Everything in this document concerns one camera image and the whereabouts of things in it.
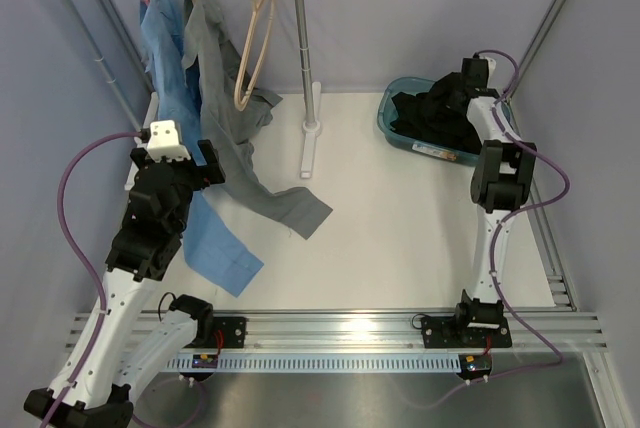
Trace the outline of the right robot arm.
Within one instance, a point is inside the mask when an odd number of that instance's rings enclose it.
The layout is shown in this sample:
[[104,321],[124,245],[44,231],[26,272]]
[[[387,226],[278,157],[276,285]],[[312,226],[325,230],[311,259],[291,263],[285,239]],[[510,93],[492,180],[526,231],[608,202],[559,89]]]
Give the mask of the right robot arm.
[[512,345],[500,298],[513,214],[529,199],[535,158],[505,114],[497,90],[489,86],[496,62],[475,54],[462,62],[453,108],[466,116],[481,142],[471,177],[470,196],[477,208],[472,270],[474,286],[463,291],[451,322],[460,344],[479,348]]

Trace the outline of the black shirt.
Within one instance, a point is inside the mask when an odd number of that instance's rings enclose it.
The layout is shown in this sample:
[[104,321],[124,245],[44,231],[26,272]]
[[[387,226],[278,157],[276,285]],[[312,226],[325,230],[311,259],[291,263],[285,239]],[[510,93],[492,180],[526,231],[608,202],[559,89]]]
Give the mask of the black shirt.
[[397,118],[391,130],[401,136],[474,155],[481,142],[465,114],[452,108],[458,101],[468,102],[462,88],[462,75],[452,72],[436,81],[427,92],[415,95],[399,92],[391,98]]

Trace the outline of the beige plastic hanger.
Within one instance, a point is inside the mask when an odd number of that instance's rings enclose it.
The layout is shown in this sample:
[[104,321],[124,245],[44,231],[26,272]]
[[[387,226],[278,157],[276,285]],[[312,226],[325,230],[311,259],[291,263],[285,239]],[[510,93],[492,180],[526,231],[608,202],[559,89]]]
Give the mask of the beige plastic hanger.
[[[242,50],[238,75],[234,88],[234,105],[237,111],[243,112],[256,88],[260,74],[265,63],[270,46],[273,21],[275,15],[275,0],[249,0],[251,4],[251,17]],[[258,28],[261,21],[266,22],[262,45],[257,52],[255,64],[249,68],[249,62],[254,51],[254,43],[258,39]]]

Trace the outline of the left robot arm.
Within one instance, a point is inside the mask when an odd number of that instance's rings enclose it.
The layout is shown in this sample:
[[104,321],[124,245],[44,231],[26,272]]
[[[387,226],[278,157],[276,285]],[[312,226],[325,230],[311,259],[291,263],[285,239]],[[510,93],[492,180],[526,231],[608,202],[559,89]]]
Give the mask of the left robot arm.
[[131,152],[138,171],[119,232],[96,277],[98,299],[68,361],[45,388],[24,402],[44,427],[125,427],[157,374],[182,348],[215,336],[210,303],[181,295],[152,332],[125,351],[136,320],[182,245],[194,193],[220,184],[224,173],[208,140],[197,164],[181,143],[155,143]]

